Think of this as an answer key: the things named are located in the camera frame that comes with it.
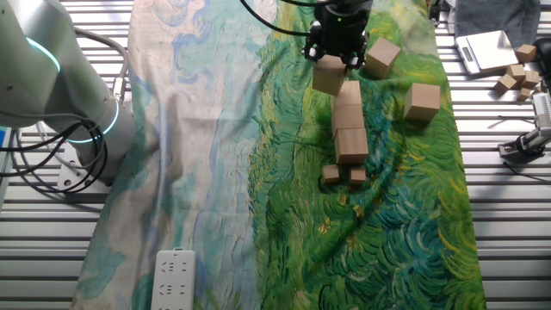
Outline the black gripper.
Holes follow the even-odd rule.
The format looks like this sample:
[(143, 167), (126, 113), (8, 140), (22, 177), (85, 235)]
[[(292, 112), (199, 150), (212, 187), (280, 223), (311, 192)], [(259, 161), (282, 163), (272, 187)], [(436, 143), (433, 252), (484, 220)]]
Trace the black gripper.
[(347, 70), (364, 66), (369, 6), (320, 6), (314, 9), (314, 18), (316, 24), (302, 48), (307, 60), (318, 61), (322, 53), (345, 54)]

